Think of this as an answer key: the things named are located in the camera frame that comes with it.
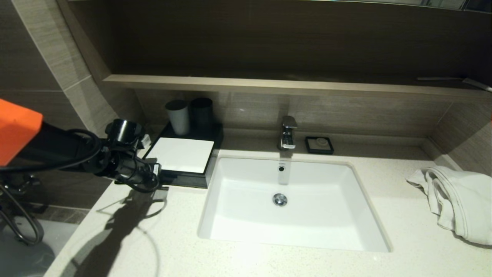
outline towel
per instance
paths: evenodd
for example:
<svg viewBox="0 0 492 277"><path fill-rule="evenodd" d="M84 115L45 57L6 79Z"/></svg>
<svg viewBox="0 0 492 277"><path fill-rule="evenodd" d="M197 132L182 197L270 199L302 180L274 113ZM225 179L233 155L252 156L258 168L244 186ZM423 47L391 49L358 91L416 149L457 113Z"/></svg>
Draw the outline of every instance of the towel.
<svg viewBox="0 0 492 277"><path fill-rule="evenodd" d="M422 188L437 224L465 240L492 245L492 178L446 167L423 168L406 179Z"/></svg>

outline countertop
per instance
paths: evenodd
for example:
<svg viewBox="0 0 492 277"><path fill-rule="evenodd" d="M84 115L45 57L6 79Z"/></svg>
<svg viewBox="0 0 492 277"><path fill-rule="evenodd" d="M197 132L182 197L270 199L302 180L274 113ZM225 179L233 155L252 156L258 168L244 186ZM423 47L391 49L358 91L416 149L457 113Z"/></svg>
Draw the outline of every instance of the countertop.
<svg viewBox="0 0 492 277"><path fill-rule="evenodd" d="M154 203L147 212L160 213L143 219L139 213L148 207L125 206L131 189L111 184L45 276L492 276L492 250L440 228L425 194L405 181L416 169L435 165L419 147L349 148L337 156L294 153L292 160L352 164L389 253L201 239L206 189L169 186L166 205ZM370 154L350 154L357 149ZM278 152L222 149L221 157L278 159Z"/></svg>

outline gray cup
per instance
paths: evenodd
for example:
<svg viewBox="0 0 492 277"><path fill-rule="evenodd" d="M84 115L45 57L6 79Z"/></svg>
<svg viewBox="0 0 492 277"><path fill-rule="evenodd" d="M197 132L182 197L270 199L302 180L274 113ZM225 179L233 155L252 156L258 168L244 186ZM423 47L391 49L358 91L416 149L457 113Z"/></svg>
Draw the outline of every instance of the gray cup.
<svg viewBox="0 0 492 277"><path fill-rule="evenodd" d="M184 136L189 133L188 103L184 100L173 100L166 104L169 121L173 126L174 133Z"/></svg>

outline undermount sink basin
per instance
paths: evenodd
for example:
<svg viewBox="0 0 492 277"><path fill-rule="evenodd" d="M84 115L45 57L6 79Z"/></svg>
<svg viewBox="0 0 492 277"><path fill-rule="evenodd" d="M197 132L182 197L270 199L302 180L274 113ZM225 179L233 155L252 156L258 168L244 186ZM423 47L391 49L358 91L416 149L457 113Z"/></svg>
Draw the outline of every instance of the undermount sink basin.
<svg viewBox="0 0 492 277"><path fill-rule="evenodd" d="M198 236L389 252L354 169L346 164L221 158Z"/></svg>

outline chrome faucet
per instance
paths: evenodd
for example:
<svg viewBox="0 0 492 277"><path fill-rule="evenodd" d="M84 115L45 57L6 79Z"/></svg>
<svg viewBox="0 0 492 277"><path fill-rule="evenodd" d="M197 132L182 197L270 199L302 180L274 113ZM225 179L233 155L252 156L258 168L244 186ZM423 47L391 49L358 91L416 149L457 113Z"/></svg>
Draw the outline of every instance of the chrome faucet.
<svg viewBox="0 0 492 277"><path fill-rule="evenodd" d="M284 116L282 118L282 133L280 134L280 150L288 150L296 148L294 142L294 129L297 129L297 122L292 116Z"/></svg>

